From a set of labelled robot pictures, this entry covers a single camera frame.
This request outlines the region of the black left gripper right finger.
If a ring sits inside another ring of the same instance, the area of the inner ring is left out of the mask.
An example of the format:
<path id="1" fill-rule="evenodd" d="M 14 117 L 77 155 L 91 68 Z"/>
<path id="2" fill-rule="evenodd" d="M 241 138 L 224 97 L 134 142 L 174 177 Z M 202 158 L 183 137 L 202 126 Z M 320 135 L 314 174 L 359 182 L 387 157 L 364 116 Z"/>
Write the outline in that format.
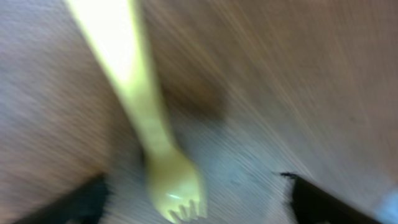
<path id="1" fill-rule="evenodd" d="M 289 205 L 298 224 L 379 224 L 340 199 L 293 172 L 279 174 L 290 180 Z"/>

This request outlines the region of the yellow plastic fork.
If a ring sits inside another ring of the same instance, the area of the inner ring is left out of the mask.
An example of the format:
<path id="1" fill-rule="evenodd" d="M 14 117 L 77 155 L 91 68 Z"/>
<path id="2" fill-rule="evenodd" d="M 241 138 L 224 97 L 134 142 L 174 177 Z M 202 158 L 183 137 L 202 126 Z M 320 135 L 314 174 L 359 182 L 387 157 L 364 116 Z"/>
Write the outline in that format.
<path id="1" fill-rule="evenodd" d="M 67 0 L 144 150 L 146 186 L 169 222 L 207 216 L 205 183 L 182 152 L 165 111 L 139 1 Z"/>

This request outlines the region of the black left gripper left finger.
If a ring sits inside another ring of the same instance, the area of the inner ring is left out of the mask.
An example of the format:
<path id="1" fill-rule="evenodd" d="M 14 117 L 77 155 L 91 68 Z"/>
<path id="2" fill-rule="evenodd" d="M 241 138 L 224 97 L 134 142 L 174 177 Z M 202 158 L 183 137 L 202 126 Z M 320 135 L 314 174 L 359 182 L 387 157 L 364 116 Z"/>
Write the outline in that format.
<path id="1" fill-rule="evenodd" d="M 109 190 L 104 174 L 90 178 L 83 185 L 56 201 L 26 215 L 14 224 L 66 224 L 69 221 L 97 224 Z"/>

